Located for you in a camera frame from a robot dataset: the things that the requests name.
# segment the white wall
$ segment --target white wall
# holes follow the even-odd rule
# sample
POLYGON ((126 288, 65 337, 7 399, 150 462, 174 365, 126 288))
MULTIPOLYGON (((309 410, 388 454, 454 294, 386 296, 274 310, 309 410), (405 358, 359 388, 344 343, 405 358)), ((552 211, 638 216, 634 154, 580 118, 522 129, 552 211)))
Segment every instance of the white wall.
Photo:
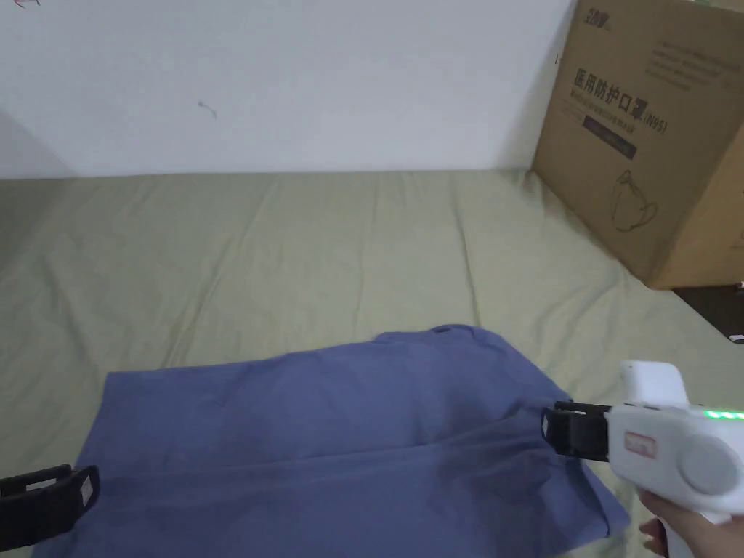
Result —
POLYGON ((572 4, 39 1, 0 0, 5 178, 528 166, 572 4))

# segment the wall mark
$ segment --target wall mark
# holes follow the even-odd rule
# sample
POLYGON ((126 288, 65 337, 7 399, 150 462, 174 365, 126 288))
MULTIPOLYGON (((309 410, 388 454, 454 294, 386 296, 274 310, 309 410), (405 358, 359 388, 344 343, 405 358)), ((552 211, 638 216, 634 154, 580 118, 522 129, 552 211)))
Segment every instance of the wall mark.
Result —
POLYGON ((203 100, 199 101, 197 104, 199 106, 201 106, 203 109, 207 109, 209 112, 211 112, 212 113, 212 118, 214 118, 215 120, 217 119, 217 111, 214 110, 211 106, 209 106, 203 100))

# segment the finger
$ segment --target finger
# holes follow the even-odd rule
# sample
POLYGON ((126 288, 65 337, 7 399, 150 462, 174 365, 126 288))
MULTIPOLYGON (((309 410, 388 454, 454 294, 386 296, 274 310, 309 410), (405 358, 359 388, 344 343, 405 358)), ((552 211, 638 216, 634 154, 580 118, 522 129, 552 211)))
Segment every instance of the finger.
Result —
POLYGON ((641 497, 641 503, 651 513, 666 521, 688 544, 691 541, 706 537, 708 531, 714 527, 699 513, 686 510, 655 494, 643 491, 639 496, 641 497))
POLYGON ((652 551, 654 554, 658 554, 659 556, 667 555, 667 549, 664 548, 664 543, 662 543, 659 539, 651 539, 650 541, 646 541, 644 543, 644 548, 652 551))
POLYGON ((664 532, 661 522, 658 519, 652 519, 651 521, 644 523, 638 529, 644 535, 652 536, 654 539, 660 539, 664 532))

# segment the round button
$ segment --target round button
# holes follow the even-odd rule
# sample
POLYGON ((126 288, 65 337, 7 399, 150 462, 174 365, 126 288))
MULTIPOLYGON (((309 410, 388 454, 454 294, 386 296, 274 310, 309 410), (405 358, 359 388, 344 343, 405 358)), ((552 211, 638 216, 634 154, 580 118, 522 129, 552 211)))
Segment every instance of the round button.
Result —
POLYGON ((708 496, 721 496, 736 487, 741 460, 717 438, 692 436, 686 440, 677 467, 692 488, 708 496))

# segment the cardboard box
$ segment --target cardboard box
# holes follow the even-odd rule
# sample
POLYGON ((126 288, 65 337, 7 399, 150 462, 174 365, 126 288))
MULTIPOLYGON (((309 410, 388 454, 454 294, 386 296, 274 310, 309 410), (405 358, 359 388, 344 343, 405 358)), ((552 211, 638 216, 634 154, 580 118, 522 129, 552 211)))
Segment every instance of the cardboard box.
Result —
POLYGON ((744 280, 744 13, 579 0, 534 170, 648 286, 744 280))

